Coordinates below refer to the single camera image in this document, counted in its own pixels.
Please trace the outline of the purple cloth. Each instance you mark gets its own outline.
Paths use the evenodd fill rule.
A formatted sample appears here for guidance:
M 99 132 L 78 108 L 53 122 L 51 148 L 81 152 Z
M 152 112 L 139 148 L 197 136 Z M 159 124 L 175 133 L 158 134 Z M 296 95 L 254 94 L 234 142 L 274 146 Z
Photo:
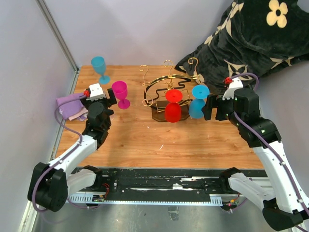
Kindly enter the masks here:
M 59 113 L 64 120 L 69 119 L 70 121 L 74 119 L 85 119 L 85 114 L 88 110 L 83 106 L 81 100 L 79 99 L 83 96 L 83 93 L 73 93 L 66 97 L 56 98 L 57 105 L 60 106 L 63 102 L 73 100 L 59 107 Z

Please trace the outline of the magenta wine glass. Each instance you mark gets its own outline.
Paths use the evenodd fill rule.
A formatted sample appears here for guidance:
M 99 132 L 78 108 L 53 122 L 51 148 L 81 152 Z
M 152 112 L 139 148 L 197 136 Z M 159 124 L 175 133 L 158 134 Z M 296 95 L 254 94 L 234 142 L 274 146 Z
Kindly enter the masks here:
M 130 101 L 127 99 L 127 84 L 123 81 L 116 81 L 112 84 L 112 90 L 118 99 L 118 107 L 123 110 L 128 109 L 130 107 Z

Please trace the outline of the gold wire wine glass rack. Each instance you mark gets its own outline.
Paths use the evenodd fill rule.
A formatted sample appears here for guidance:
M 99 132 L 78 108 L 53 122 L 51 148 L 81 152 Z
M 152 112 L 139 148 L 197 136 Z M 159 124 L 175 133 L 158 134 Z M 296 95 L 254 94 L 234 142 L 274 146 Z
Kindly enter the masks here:
M 152 110 L 157 122 L 176 123 L 193 117 L 197 104 L 204 104 L 209 89 L 198 75 L 171 74 L 151 82 L 143 80 L 142 104 Z

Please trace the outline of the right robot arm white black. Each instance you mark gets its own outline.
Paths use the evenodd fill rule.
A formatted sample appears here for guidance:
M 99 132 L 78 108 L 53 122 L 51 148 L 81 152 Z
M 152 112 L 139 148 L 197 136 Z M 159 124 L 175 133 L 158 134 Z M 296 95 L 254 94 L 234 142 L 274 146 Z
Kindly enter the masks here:
M 229 120 L 261 161 L 272 190 L 265 190 L 233 167 L 221 172 L 219 189 L 236 191 L 255 204 L 275 231 L 296 228 L 309 218 L 309 198 L 302 191 L 286 157 L 281 135 L 269 119 L 260 115 L 259 96 L 249 88 L 234 91 L 233 96 L 210 94 L 202 108 L 205 120 L 217 110 L 216 120 Z

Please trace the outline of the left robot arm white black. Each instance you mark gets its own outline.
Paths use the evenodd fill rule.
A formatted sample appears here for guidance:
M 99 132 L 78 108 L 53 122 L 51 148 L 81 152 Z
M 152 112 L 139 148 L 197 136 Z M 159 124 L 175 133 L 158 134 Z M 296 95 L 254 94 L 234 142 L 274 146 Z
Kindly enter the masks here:
M 79 139 L 66 152 L 47 164 L 38 163 L 32 173 L 28 190 L 28 200 L 39 212 L 59 211 L 67 198 L 76 192 L 90 188 L 100 190 L 104 185 L 102 170 L 85 166 L 73 173 L 81 161 L 98 150 L 105 142 L 111 127 L 110 109 L 117 103 L 111 88 L 106 95 L 99 84 L 91 85 L 78 99 L 88 110 L 87 121 Z

